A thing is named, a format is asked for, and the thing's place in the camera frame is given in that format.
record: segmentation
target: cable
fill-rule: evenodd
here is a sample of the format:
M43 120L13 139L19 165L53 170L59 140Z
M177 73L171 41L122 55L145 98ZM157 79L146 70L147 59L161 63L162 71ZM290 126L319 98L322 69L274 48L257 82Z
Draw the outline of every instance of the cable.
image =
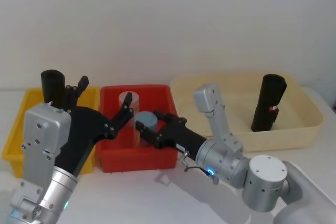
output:
M186 169L184 169L185 172L188 172L188 170L190 169L200 169L202 172L205 173L206 176L209 176L210 173L208 173L205 169L199 167L199 166L190 166L190 167L187 167Z

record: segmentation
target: white wall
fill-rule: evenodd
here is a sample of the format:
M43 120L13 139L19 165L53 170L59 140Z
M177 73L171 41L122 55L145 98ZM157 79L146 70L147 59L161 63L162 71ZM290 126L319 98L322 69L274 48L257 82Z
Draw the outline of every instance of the white wall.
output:
M336 99L336 0L0 0L0 88L267 69Z

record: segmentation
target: black cylinder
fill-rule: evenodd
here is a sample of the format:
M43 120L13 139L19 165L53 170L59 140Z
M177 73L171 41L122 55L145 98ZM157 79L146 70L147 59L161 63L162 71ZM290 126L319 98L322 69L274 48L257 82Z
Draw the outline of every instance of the black cylinder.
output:
M277 74L267 74L263 78L259 101L254 114L252 131L270 131L275 122L278 104L287 88L285 79Z
M52 102L52 106L61 109L65 98L65 77L57 70L46 70L41 73L44 102Z

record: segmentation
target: red bin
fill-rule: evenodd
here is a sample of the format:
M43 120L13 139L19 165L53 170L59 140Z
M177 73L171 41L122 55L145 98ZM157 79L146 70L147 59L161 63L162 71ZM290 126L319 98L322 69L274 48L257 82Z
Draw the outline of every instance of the red bin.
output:
M140 111L159 110L176 114L170 87L166 85L135 85L104 87L100 91L99 111L112 118L119 110L118 97L125 91L139 95ZM159 121L157 130L164 125ZM103 172L128 172L174 168L177 151L172 148L157 150L154 147L134 146L134 130L124 127L114 140L100 141L96 146L96 161Z

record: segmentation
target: table surface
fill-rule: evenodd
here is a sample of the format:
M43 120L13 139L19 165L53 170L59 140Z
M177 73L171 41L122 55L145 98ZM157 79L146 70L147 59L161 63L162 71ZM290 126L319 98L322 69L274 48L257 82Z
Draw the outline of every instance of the table surface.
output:
M324 124L310 148L267 152L293 162L336 201L336 114L315 91L305 88L324 115ZM0 151L15 120L24 91L0 91ZM0 159L0 223L6 223L9 201L17 179L7 162ZM243 203L241 190L225 184L213 185L197 170L149 170L104 174L95 168L83 175L59 224L118 223L227 223L269 224L283 207L267 214L250 210Z

